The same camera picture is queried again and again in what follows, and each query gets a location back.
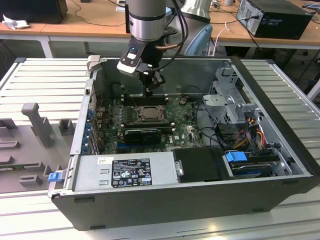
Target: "desk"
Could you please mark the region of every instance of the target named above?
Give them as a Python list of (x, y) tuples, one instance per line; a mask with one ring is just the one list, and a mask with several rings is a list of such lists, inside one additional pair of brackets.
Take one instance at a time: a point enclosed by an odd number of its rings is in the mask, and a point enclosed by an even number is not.
[[(301, 7), (304, 2), (291, 0)], [(41, 43), (46, 58), (53, 58), (50, 49), (50, 41), (71, 41), (71, 42), (101, 42), (101, 43), (127, 43), (129, 34), (126, 34), (125, 14), (117, 12), (116, 6), (107, 0), (93, 0), (90, 3), (82, 3), (80, 0), (66, 0), (68, 12), (62, 24), (31, 24), (30, 28), (11, 30), (0, 25), (0, 39), (15, 40), (37, 40)], [(234, 6), (223, 7), (225, 10), (236, 11)], [(211, 22), (224, 23), (234, 21), (236, 18), (228, 12), (210, 12)], [(214, 24), (212, 38), (215, 40), (218, 33), (224, 28), (224, 24)], [(231, 31), (223, 31), (219, 36), (218, 45), (256, 47), (246, 29), (239, 22), (230, 23)], [(255, 38), (255, 41), (262, 48), (286, 48), (286, 49), (320, 49), (320, 24), (310, 22), (299, 40)]]
[[(301, 7), (304, 3), (314, 3), (311, 1), (291, 0), (292, 3)], [(232, 7), (223, 7), (227, 11), (235, 9)], [(228, 12), (210, 12), (212, 23), (224, 23), (236, 20)], [(220, 46), (237, 46), (237, 47), (256, 47), (247, 30), (240, 22), (234, 22), (227, 25), (231, 30), (225, 30), (218, 39)], [(213, 39), (216, 39), (219, 32), (225, 28), (224, 24), (213, 24)], [(299, 40), (276, 39), (276, 38), (254, 38), (261, 48), (279, 48), (279, 49), (320, 49), (320, 24), (310, 21), (304, 33)]]

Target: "blue clip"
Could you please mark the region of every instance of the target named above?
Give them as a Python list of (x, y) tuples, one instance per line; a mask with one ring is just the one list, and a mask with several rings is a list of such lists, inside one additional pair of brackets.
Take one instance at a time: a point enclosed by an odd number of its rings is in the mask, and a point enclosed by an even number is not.
[(91, 129), (91, 123), (89, 123), (89, 122), (86, 122), (85, 123), (85, 125), (84, 125), (84, 127), (86, 128), (86, 129)]
[(94, 111), (88, 109), (88, 117), (92, 118), (94, 116)]
[(83, 138), (82, 138), (82, 142), (83, 142), (83, 143), (86, 144), (86, 143), (88, 143), (88, 141), (89, 141), (89, 138), (88, 138), (88, 137), (83, 137)]
[(243, 151), (230, 151), (225, 155), (228, 162), (246, 162), (248, 161), (246, 154)]
[(81, 150), (82, 150), (83, 152), (87, 152), (87, 151), (88, 151), (88, 146), (82, 145), (82, 146), (81, 146)]
[(48, 181), (52, 182), (62, 182), (62, 172), (51, 172), (48, 177)]

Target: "power cable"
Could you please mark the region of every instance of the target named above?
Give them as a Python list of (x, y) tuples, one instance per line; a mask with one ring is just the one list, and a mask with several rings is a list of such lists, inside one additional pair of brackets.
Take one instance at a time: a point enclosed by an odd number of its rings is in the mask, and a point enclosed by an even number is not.
[(75, 5), (77, 5), (78, 8), (79, 8), (79, 9), (75, 10), (74, 15), (75, 15), (77, 18), (79, 18), (79, 19), (81, 19), (82, 21), (84, 21), (85, 23), (87, 23), (87, 24), (95, 25), (95, 26), (101, 26), (101, 27), (120, 27), (120, 26), (126, 24), (126, 23), (122, 23), (122, 24), (119, 24), (119, 25), (103, 25), (103, 24), (88, 22), (88, 21), (85, 20), (82, 16), (78, 15), (78, 12), (82, 9), (82, 7), (81, 7), (79, 4), (77, 4), (74, 0), (71, 0), (71, 1), (72, 1)]

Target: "computer case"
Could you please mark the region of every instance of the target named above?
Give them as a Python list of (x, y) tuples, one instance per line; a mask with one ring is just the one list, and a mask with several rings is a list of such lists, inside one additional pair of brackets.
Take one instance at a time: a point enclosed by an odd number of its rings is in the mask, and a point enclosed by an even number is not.
[(29, 23), (60, 24), (68, 11), (66, 0), (2, 0), (0, 19), (3, 15)]
[(242, 0), (236, 14), (256, 38), (293, 40), (300, 39), (312, 17), (286, 0)]

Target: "warning label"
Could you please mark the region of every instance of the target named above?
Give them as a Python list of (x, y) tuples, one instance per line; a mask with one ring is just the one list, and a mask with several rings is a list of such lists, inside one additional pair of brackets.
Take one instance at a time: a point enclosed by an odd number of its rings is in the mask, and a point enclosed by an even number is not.
[(152, 185), (150, 159), (112, 161), (111, 185), (114, 188)]

